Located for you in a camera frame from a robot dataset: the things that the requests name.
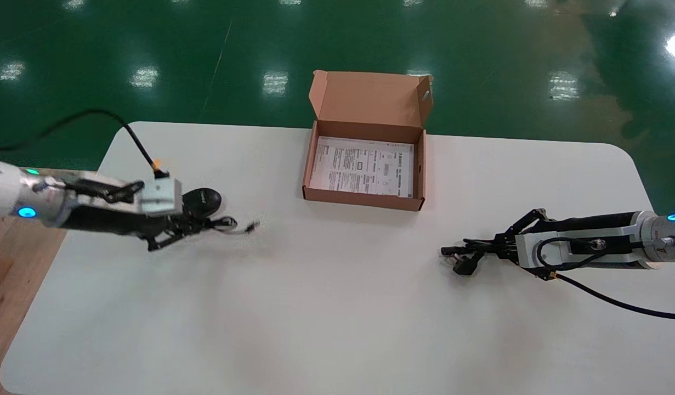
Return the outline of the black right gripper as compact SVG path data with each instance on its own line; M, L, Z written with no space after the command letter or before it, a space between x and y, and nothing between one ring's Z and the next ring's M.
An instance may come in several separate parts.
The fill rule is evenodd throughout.
M550 221L546 210L531 210L506 231L495 235L494 240L464 240L465 253L473 254L469 259L479 262L486 255L513 263L518 262L518 250L514 242L516 235L523 234L533 223L546 222L546 231L572 232L573 236L625 236L635 233L640 213L610 213L593 217L566 218Z

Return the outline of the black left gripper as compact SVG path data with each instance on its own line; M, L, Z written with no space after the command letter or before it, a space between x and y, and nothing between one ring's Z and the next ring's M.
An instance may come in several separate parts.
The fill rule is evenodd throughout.
M204 231L213 228L209 218L189 215L150 217L144 213L115 212L98 207L76 207L60 225L67 230L109 233L121 236L147 238L147 251L155 252L184 240L187 231Z

